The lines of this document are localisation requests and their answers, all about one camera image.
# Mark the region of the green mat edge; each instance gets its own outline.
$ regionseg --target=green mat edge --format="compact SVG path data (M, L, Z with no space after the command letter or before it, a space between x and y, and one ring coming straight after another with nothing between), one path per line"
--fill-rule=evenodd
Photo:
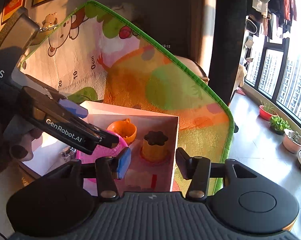
M120 20L122 23L126 24L128 27L130 27L133 31L135 31L136 33L138 33L141 37L143 37L146 41L148 41L150 44L152 44L155 48L157 48L159 51L161 51L163 54L165 54L172 62L174 62L178 67L180 67L185 73L188 74L188 76L190 76L199 86L201 86L220 106L221 108L226 112L226 114L228 115L229 118L229 130L228 130L228 134L227 134L227 139L224 145L224 149L223 149L223 153L221 156L221 160L220 163L224 163L225 160L228 158L228 154L229 154L229 150L230 150L230 145L231 145L231 141L233 138L233 133L234 133L234 119L233 119L233 115L230 112L230 109L226 106L226 104L219 98L219 96L217 96L215 94L215 92L208 86L205 84L205 82L203 80L201 80L196 74L194 74L188 67L186 67L182 62L180 62L171 52L169 52L167 49L165 49L162 45L160 45L157 41L155 41L153 38L151 38L150 36L148 36L145 32L143 32L142 30L140 30L138 27L136 27L134 24L132 24L131 22L129 22L128 20L126 20L124 17L122 17L121 15L119 15L118 13L114 12L112 9L106 7L105 5L94 1L94 0L89 0L86 3L84 3L81 7L76 8L63 22L61 22L59 24L59 26L61 26L66 20L68 20L74 13L76 13L78 10L80 10L81 8L83 8L85 5L92 3L94 5L97 5L98 7L100 7L101 9L105 10L106 12L108 12L109 14L111 14L112 16L116 17L118 20ZM40 45L42 43L44 43L44 41L50 36L48 35L39 45L37 48L40 47ZM35 51L35 49L23 60L23 62L30 57L33 52ZM213 194L215 194L218 190L220 190L222 188L222 184L223 184L223 180L222 178L218 178L215 182L215 187L214 187L214 191Z

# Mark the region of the orange toy cup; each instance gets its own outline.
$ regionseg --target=orange toy cup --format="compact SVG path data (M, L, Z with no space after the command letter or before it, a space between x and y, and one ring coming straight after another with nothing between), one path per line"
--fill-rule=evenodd
M119 134L127 144L132 143L136 138L137 127L127 118L125 121L116 121L107 127L108 131Z

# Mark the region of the red flower pot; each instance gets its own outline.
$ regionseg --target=red flower pot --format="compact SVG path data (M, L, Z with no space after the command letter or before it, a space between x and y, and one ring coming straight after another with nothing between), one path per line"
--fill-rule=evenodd
M263 119L269 121L270 118L271 118L273 115L276 115L276 114L270 114L270 113L266 112L266 111L263 109L263 107L264 107L264 106L259 106L259 115L260 115Z

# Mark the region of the potted plant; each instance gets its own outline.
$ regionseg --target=potted plant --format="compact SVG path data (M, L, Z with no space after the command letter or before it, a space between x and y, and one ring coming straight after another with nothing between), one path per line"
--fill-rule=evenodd
M270 118L270 128L276 134L283 135L285 129L290 129L289 123L278 115L273 115Z
M259 106L259 115L266 121L269 121L270 118L274 115L277 115L277 113L270 103L265 103L264 105Z
M298 132L289 129L284 130L283 145L291 153L299 153L301 150L301 136Z

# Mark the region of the cardboard box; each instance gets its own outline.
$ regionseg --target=cardboard box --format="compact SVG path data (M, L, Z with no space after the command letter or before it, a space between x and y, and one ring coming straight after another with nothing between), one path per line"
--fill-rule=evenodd
M107 105L103 103L85 101L81 106L88 109L88 116L84 119L102 129L106 129L112 122L129 118L137 127L137 135L134 142L129 145L132 150L131 164L126 176L122 180L116 180L119 193L124 191L171 191L175 167L175 151L178 138L178 116L154 113L139 109ZM149 131L162 131L168 141L165 146L169 157L162 163L152 164L140 156L140 150L144 136ZM43 176L63 163L60 162L60 151L66 144L54 137L43 133L33 141L34 158L24 162L23 166L31 173ZM96 183L84 180L84 189L92 195L97 195Z

